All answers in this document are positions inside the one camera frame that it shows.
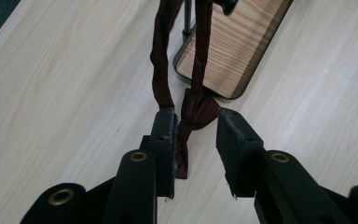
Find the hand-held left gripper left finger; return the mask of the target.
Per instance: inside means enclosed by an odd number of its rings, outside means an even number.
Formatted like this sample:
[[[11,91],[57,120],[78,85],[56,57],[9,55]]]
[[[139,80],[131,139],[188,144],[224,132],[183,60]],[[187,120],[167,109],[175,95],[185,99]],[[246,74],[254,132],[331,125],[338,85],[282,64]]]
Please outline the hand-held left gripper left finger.
[[[141,148],[156,158],[157,196],[174,198],[176,166],[176,135],[178,118],[174,108],[160,109],[156,114],[151,133],[145,135]]]

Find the black hook rack wooden tray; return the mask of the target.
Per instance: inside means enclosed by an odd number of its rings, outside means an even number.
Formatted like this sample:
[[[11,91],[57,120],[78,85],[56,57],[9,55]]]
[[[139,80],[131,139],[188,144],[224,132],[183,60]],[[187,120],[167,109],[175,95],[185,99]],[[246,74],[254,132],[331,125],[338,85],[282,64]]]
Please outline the black hook rack wooden tray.
[[[228,100],[241,97],[293,0],[239,0],[230,15],[213,7],[203,87]]]

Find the dark plain bow tie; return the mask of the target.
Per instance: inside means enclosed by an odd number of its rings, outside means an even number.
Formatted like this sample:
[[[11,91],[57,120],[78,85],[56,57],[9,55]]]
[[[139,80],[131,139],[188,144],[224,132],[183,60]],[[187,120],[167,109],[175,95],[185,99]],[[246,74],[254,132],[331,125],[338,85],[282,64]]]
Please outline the dark plain bow tie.
[[[174,106],[168,84],[168,56],[170,32],[184,0],[160,0],[155,18],[151,63],[154,66],[152,90],[161,109]],[[196,50],[191,87],[185,91],[181,121],[176,137],[176,177],[186,179],[188,174],[187,140],[194,130],[200,130],[218,117],[219,104],[203,89],[203,79],[210,46],[213,3],[196,0]]]

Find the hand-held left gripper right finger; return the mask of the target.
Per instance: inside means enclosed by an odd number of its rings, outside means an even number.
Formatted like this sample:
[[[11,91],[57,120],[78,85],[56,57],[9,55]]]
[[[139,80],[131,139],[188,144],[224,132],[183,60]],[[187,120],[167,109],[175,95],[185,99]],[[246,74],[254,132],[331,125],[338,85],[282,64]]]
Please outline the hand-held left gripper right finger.
[[[255,196],[257,165],[263,145],[263,140],[239,112],[219,109],[216,148],[234,197]]]

